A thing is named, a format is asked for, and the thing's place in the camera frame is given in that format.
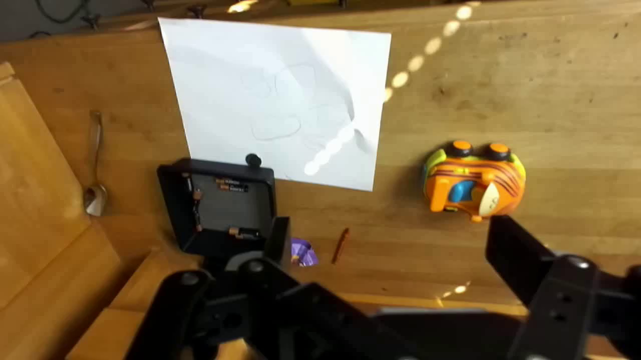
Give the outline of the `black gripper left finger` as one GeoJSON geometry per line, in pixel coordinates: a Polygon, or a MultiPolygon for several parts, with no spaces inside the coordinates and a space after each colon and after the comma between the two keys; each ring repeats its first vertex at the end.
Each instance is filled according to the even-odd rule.
{"type": "Polygon", "coordinates": [[[415,349],[318,284],[298,284],[269,259],[221,276],[165,276],[126,360],[214,360],[244,341],[258,360],[415,360],[415,349]]]}

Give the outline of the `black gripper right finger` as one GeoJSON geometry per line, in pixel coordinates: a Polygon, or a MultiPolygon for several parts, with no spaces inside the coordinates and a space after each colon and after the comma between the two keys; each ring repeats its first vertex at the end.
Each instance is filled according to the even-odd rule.
{"type": "Polygon", "coordinates": [[[485,259],[529,310],[509,360],[584,360],[591,334],[641,360],[641,267],[622,276],[556,254],[510,216],[488,222],[485,259]]]}

